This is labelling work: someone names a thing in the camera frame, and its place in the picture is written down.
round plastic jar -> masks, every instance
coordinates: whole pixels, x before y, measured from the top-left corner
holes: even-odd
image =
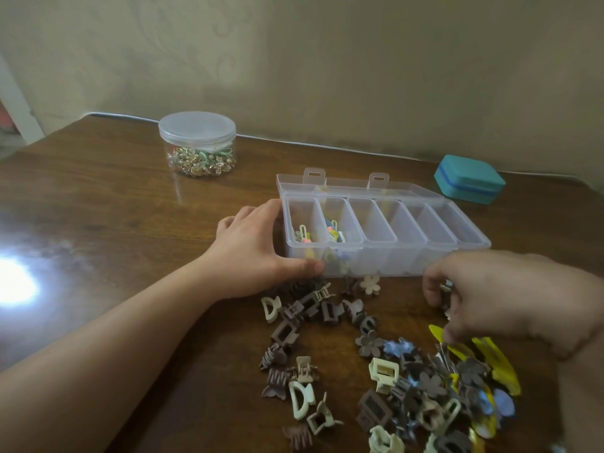
[[[235,122],[226,116],[186,111],[162,118],[159,135],[172,171],[190,177],[219,176],[237,164]]]

hand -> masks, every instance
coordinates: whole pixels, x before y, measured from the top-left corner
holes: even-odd
[[[256,294],[285,280],[323,272],[321,261],[277,256],[272,230],[281,210],[281,200],[273,199],[258,208],[244,206],[218,222],[215,242],[195,261],[209,275],[217,299]]]
[[[569,353],[601,324],[604,281],[534,254],[459,251],[428,267],[423,293],[440,305],[440,283],[453,282],[447,342],[503,335],[540,337]]]

plastic latch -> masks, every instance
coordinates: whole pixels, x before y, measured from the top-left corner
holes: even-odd
[[[325,170],[322,168],[308,167],[304,171],[302,184],[314,184],[315,186],[325,185]]]
[[[367,189],[388,189],[389,179],[388,173],[372,173],[369,175]]]

white cable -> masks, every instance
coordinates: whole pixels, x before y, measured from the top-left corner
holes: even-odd
[[[133,119],[135,121],[154,122],[155,124],[159,124],[159,121],[156,121],[155,119],[142,118],[140,116],[131,116],[129,114],[102,113],[102,112],[98,112],[98,111],[91,111],[91,112],[83,114],[81,118],[86,117],[86,116],[102,116],[102,117],[108,117],[108,118]],[[298,146],[311,146],[313,148],[334,149],[336,151],[344,151],[344,152],[357,153],[357,154],[369,154],[371,156],[390,157],[390,158],[395,158],[395,159],[416,160],[418,162],[424,162],[424,160],[421,160],[421,159],[415,159],[415,158],[406,157],[406,156],[397,156],[396,154],[382,154],[382,153],[372,153],[372,152],[366,152],[366,151],[357,151],[354,149],[339,148],[337,146],[327,146],[325,144],[312,144],[312,143],[301,143],[299,141],[275,140],[275,139],[271,139],[271,138],[263,138],[261,136],[243,135],[241,133],[238,133],[237,136],[240,136],[242,138],[251,138],[251,139],[258,139],[258,140],[263,140],[263,141],[274,141],[276,143],[295,144]],[[531,176],[550,176],[550,177],[558,177],[558,178],[571,178],[571,179],[575,179],[575,180],[580,181],[583,184],[589,186],[589,184],[587,184],[585,181],[583,181],[578,176],[575,176],[574,174],[538,173],[538,172],[532,172],[532,171],[504,171],[504,170],[502,170],[501,173],[526,174],[526,175],[531,175]]]

person's left hand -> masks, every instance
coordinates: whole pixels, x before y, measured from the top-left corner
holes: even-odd
[[[244,206],[237,215],[218,222],[215,242],[193,262],[209,275],[206,283],[211,284],[215,298],[244,297],[285,280],[312,278],[323,272],[321,261],[275,253],[272,230],[281,209],[281,200],[272,199],[258,208]]]

